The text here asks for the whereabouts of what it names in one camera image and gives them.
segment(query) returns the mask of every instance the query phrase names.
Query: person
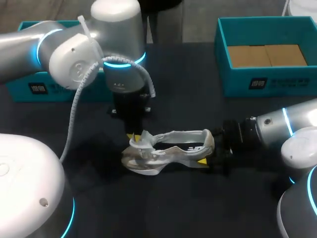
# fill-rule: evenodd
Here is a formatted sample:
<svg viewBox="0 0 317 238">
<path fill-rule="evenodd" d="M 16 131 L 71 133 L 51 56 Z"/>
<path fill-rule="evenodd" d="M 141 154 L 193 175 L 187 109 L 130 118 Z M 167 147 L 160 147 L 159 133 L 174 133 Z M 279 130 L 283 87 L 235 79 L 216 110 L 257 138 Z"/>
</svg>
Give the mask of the person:
<svg viewBox="0 0 317 238">
<path fill-rule="evenodd" d="M 154 44 L 181 43 L 183 0 L 138 0 L 147 41 L 148 20 Z"/>
</svg>

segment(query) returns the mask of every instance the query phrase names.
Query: zip tie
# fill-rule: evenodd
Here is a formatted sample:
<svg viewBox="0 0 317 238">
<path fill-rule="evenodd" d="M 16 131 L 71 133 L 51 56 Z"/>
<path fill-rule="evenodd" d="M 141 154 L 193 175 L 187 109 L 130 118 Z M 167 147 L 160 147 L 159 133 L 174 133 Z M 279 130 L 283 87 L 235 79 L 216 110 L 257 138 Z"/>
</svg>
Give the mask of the zip tie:
<svg viewBox="0 0 317 238">
<path fill-rule="evenodd" d="M 100 54 L 100 52 L 98 51 L 98 48 L 96 46 L 96 44 L 98 44 L 98 43 L 95 42 L 94 39 L 90 35 L 90 32 L 89 32 L 89 29 L 88 29 L 87 24 L 85 22 L 84 16 L 83 15 L 79 16 L 78 21 L 80 22 L 81 26 L 83 27 L 85 35 L 88 37 L 88 40 L 93 48 L 93 51 L 96 54 L 97 61 L 99 63 L 99 67 L 103 67 L 103 64 L 104 64 L 103 60 L 102 60 L 103 56 Z"/>
</svg>

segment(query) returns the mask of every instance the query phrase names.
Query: open box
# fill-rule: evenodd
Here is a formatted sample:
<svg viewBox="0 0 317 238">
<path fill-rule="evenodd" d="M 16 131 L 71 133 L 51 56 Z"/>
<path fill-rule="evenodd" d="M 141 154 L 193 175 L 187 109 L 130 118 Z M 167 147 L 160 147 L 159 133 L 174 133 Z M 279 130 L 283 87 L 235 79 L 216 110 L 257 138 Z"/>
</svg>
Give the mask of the open box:
<svg viewBox="0 0 317 238">
<path fill-rule="evenodd" d="M 22 22 L 18 31 L 28 28 L 38 21 Z M 65 27 L 79 24 L 79 21 L 58 21 Z M 47 72 L 35 73 L 6 84 L 15 102 L 71 102 L 75 91 L 59 86 Z M 83 102 L 110 102 L 112 94 L 106 86 L 103 70 L 100 70 L 95 81 L 87 86 L 80 98 Z"/>
<path fill-rule="evenodd" d="M 234 67 L 230 47 L 271 45 L 298 45 L 307 66 Z M 219 18 L 215 57 L 226 97 L 317 95 L 317 28 L 310 17 Z"/>
</svg>

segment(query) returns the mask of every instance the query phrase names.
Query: black logo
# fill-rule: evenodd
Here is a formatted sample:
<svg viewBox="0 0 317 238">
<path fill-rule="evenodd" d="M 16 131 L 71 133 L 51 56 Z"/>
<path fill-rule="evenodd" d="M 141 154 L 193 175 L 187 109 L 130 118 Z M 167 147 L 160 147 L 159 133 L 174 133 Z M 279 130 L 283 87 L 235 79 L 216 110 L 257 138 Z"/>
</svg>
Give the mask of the black logo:
<svg viewBox="0 0 317 238">
<path fill-rule="evenodd" d="M 249 89 L 264 89 L 266 86 L 267 78 L 253 78 L 251 80 Z"/>
<path fill-rule="evenodd" d="M 29 83 L 32 94 L 48 94 L 44 83 Z"/>
</svg>

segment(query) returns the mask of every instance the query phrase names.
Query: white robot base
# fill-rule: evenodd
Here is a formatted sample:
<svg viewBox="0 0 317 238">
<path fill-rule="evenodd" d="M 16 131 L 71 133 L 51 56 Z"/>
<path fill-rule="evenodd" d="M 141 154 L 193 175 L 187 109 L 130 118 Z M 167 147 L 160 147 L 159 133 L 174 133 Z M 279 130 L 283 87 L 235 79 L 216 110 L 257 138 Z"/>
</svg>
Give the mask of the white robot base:
<svg viewBox="0 0 317 238">
<path fill-rule="evenodd" d="M 0 134 L 2 238 L 70 238 L 75 201 L 56 154 L 42 142 Z"/>
</svg>

